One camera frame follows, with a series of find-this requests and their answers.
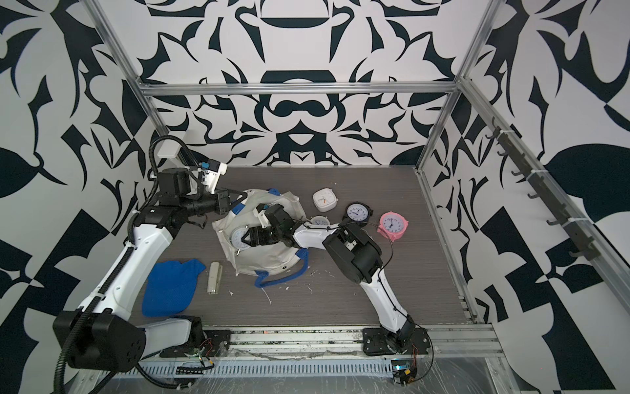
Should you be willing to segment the white canvas bag blue handles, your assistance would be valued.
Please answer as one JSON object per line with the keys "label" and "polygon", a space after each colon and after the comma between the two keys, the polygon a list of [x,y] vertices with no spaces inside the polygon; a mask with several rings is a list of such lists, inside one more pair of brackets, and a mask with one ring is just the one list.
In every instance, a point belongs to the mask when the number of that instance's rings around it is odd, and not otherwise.
{"label": "white canvas bag blue handles", "polygon": [[300,199],[276,189],[250,189],[248,197],[225,218],[212,223],[226,256],[238,275],[255,277],[257,288],[282,285],[308,269],[308,251],[285,239],[269,213],[280,213],[291,223],[305,219]]}

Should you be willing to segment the pink alarm clock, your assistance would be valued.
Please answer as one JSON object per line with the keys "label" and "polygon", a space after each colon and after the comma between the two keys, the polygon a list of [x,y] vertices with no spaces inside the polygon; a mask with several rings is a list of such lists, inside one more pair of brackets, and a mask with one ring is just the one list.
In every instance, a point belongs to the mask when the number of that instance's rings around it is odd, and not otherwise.
{"label": "pink alarm clock", "polygon": [[380,219],[377,232],[389,241],[402,238],[409,226],[409,222],[399,213],[387,212]]}

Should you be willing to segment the black round alarm clock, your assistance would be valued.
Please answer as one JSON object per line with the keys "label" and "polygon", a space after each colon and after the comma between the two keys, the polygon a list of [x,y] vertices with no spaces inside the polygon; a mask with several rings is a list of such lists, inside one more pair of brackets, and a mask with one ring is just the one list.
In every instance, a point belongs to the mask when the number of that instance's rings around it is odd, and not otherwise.
{"label": "black round alarm clock", "polygon": [[372,215],[373,210],[368,205],[357,201],[350,203],[346,207],[343,220],[349,220],[353,223],[357,223],[361,228],[364,228],[369,224]]}

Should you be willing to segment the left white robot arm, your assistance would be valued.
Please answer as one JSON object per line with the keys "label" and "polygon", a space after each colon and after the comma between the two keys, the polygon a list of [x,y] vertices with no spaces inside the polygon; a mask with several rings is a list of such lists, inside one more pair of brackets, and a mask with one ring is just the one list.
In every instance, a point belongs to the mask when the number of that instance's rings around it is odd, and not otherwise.
{"label": "left white robot arm", "polygon": [[167,318],[143,327],[129,319],[139,291],[180,229],[194,217],[225,215],[247,197],[243,191],[218,187],[226,171],[226,164],[211,160],[196,169],[172,167],[154,173],[149,197],[130,218],[121,254],[80,306],[62,311],[53,322],[62,347],[54,392],[65,392],[68,367],[105,371],[112,379],[146,356],[190,341],[192,318]]}

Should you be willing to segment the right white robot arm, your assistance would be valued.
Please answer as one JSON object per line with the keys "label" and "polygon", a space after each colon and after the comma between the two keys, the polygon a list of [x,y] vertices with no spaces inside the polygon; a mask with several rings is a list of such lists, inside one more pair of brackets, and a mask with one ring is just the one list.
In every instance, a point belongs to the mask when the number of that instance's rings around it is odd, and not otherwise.
{"label": "right white robot arm", "polygon": [[361,222],[346,219],[330,226],[318,226],[306,219],[294,219],[280,205],[259,205],[262,218],[234,239],[237,247],[271,246],[326,251],[344,276],[357,283],[377,312],[387,346],[401,353],[411,344],[417,325],[397,300],[385,273],[380,246],[362,228]]}

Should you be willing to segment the white blue-faced alarm clock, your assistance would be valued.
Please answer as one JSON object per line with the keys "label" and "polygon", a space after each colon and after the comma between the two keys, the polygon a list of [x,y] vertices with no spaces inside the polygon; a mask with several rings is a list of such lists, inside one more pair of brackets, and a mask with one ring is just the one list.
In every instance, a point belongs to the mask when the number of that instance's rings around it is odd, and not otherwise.
{"label": "white blue-faced alarm clock", "polygon": [[310,223],[312,223],[314,226],[321,226],[321,227],[329,227],[331,225],[330,220],[322,215],[319,216],[314,216],[310,219]]}

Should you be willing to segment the white square alarm clock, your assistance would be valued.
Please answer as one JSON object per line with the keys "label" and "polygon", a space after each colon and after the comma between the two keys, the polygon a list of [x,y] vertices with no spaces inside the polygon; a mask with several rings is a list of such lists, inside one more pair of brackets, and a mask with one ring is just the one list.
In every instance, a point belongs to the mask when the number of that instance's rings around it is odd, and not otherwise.
{"label": "white square alarm clock", "polygon": [[338,201],[339,200],[333,189],[328,187],[317,190],[313,194],[313,204],[320,213],[327,213],[333,210],[336,208]]}

